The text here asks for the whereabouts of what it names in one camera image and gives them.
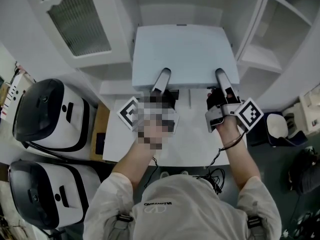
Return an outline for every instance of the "white cabinet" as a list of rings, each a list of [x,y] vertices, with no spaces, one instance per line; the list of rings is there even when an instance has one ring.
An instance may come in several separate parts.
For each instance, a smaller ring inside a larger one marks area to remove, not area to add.
[[[241,78],[240,94],[257,99],[287,70],[308,41],[320,7],[320,0],[28,2],[66,63],[76,68],[90,89],[111,107],[117,95],[137,94],[131,75],[138,26],[224,28]]]
[[[130,62],[132,36],[140,22],[136,0],[28,1],[71,67]]]

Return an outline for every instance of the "shirt logo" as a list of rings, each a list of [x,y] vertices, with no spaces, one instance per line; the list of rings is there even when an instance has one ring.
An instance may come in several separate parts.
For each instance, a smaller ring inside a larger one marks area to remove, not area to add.
[[[165,205],[151,205],[144,208],[144,212],[146,214],[162,214],[167,210],[167,207]]]
[[[144,206],[152,206],[152,205],[172,205],[172,202],[145,202]]]

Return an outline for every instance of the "black cable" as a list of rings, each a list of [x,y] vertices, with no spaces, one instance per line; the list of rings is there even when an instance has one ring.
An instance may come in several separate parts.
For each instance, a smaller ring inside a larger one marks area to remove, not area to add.
[[[154,175],[154,173],[156,172],[156,170],[158,170],[158,168],[159,168],[159,165],[158,165],[158,163],[157,163],[157,162],[158,162],[157,159],[155,159],[154,157],[152,157],[152,160],[153,160],[154,163],[155,163],[155,169],[154,169],[154,171],[151,173],[151,175],[150,175],[148,181],[146,182],[146,184],[144,185],[144,188],[145,188],[145,189],[147,188],[149,182],[151,181],[152,176]]]
[[[56,158],[59,158],[61,160],[63,160],[64,162],[68,162],[68,163],[75,163],[75,164],[84,164],[86,165],[87,162],[89,162],[88,160],[80,160],[80,159],[74,159],[74,158],[68,158],[68,157],[65,157],[63,155],[60,155],[60,154],[57,154],[57,153],[54,153],[50,150],[47,150],[45,148],[43,148],[42,146],[34,143],[34,142],[28,142],[26,143],[29,147],[31,148],[34,148],[35,150],[38,150],[38,151],[41,151],[43,153],[46,153],[48,155],[51,155],[53,157],[56,157]]]
[[[235,145],[237,145],[242,140],[242,138],[244,137],[245,134],[246,134],[246,132],[243,132],[238,138],[236,138],[234,140],[235,142],[231,146],[219,148],[218,154],[216,154],[215,158],[212,160],[209,167],[212,166],[216,162],[216,159],[220,156],[221,151],[226,151],[226,150],[234,147]]]
[[[293,221],[294,215],[295,215],[295,213],[296,213],[296,210],[297,210],[297,207],[298,207],[298,204],[299,204],[299,201],[300,201],[300,197],[301,197],[301,195],[299,195],[299,197],[298,197],[298,199],[297,199],[297,201],[296,201],[296,203],[295,203],[295,207],[294,207],[294,209],[293,209],[291,218],[290,218],[290,220],[289,220],[289,226],[288,226],[288,229],[287,229],[287,231],[288,231],[289,234],[290,234],[290,231],[291,231],[292,221]]]
[[[210,171],[210,166],[212,166],[215,162],[216,162],[216,159],[220,156],[220,153],[222,151],[226,151],[232,147],[234,147],[235,145],[237,145],[241,140],[242,138],[244,137],[246,133],[242,133],[238,138],[236,138],[235,140],[232,141],[232,144],[230,146],[227,146],[227,147],[223,147],[223,148],[219,148],[218,150],[218,153],[216,154],[216,156],[214,157],[214,159],[212,160],[212,162],[210,163],[210,165],[207,167],[208,169],[208,173],[204,176],[196,176],[197,179],[205,179],[207,181],[209,181],[211,183],[211,185],[213,186],[213,189],[215,191],[215,193],[218,195],[222,192],[222,189],[225,185],[225,178],[226,178],[226,173],[223,169],[221,168],[216,168],[214,169],[213,171]],[[213,176],[213,174],[216,172],[216,171],[220,171],[221,172],[221,175],[222,175],[222,180],[220,179],[219,176]]]

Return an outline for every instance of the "white wall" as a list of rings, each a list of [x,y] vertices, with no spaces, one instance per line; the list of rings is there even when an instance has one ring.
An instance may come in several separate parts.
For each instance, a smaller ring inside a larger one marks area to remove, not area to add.
[[[261,109],[283,110],[320,83],[320,13],[296,58],[257,100]]]
[[[15,64],[16,60],[0,41],[0,77],[2,77],[5,82],[10,82],[14,76]]]
[[[49,40],[27,0],[0,0],[0,40],[37,81],[75,72]]]

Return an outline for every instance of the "white shirt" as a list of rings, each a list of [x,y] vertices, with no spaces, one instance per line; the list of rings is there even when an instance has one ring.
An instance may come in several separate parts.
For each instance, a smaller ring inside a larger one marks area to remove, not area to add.
[[[117,220],[130,215],[131,222]],[[84,240],[245,240],[248,215],[262,218],[267,239],[281,236],[277,206],[258,177],[239,193],[237,208],[221,201],[208,182],[189,175],[159,179],[134,205],[132,184],[120,173],[101,184],[87,210]]]

